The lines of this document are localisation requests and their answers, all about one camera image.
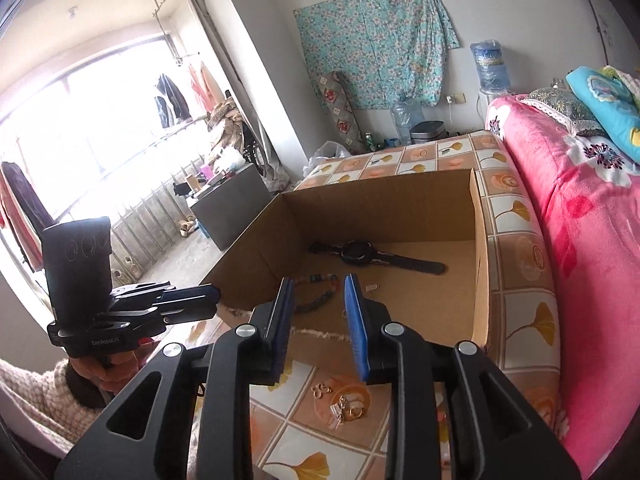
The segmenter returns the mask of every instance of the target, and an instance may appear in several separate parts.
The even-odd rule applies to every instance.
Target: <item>human hand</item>
[[[101,390],[118,393],[143,367],[156,346],[158,342],[154,341],[140,345],[135,351],[113,354],[109,356],[111,367],[107,369],[93,356],[69,358],[69,362],[78,375]]]

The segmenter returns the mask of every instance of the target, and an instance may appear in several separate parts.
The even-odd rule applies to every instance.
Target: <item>wall socket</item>
[[[463,105],[466,103],[466,98],[464,94],[450,94],[446,97],[447,103],[450,105]]]

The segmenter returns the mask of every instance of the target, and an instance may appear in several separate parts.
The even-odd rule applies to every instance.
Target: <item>concrete floor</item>
[[[199,285],[223,254],[224,251],[198,229],[167,250],[140,282],[169,280],[178,288]]]

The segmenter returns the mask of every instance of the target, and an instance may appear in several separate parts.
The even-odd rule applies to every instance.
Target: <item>cardboard box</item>
[[[433,276],[414,270],[348,266],[336,256],[311,254],[313,241],[371,241],[377,249],[443,262]],[[271,301],[283,277],[333,273],[340,291],[308,314],[295,314],[289,356],[332,372],[353,373],[344,317],[344,277],[355,272],[365,293],[386,304],[393,320],[425,339],[452,346],[488,335],[489,278],[481,201],[472,170],[357,180],[288,192],[276,197],[225,253],[204,283],[218,286],[219,316],[231,327],[255,306]],[[308,303],[327,282],[296,287]]]

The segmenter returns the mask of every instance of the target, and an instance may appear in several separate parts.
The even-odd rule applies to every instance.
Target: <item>watch face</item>
[[[361,260],[369,253],[370,248],[369,242],[357,240],[345,245],[342,249],[342,256],[348,260]]]

